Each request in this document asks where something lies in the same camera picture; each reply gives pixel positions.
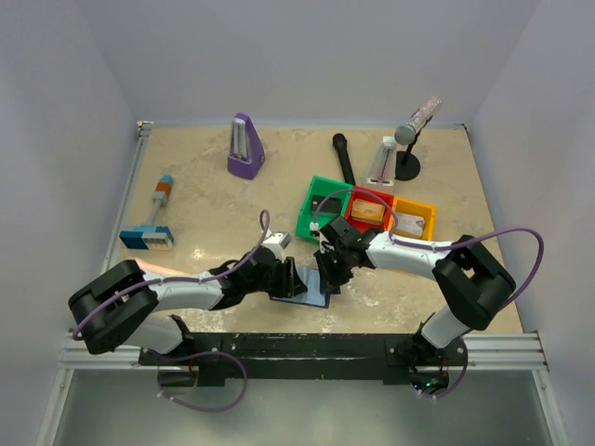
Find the blue card holder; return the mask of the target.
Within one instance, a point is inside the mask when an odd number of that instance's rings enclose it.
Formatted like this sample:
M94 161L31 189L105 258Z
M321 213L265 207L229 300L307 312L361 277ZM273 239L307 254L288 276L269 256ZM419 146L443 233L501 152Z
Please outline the blue card holder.
M336 288L330 293L326 294L322 294L320 292L320 274L317 269L297 266L297 275L307 286L307 291L288 298L272 296L271 301L315 308L329 308L330 297L332 295L340 294L339 288Z

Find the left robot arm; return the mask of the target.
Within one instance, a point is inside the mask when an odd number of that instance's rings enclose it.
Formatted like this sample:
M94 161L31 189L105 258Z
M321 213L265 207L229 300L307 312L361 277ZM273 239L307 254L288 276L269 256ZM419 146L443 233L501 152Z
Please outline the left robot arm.
M281 260L263 247L196 275L155 273L136 260L124 260L70 297L76 322L72 339L99 355L130 342L155 312L222 310L255 293L289 298L307 291L295 259Z

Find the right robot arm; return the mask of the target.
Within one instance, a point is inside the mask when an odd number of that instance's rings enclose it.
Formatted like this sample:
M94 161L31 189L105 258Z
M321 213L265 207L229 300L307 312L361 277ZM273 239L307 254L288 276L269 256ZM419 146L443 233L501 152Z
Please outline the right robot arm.
M469 331L485 330L516 288L504 267L481 243L471 244L469 235L453 249L450 243L433 245L382 229L361 232L342 216L311 230L320 240L314 257L323 293L349 282L355 268L395 269L438 284L445 306L395 348L409 363L438 355Z

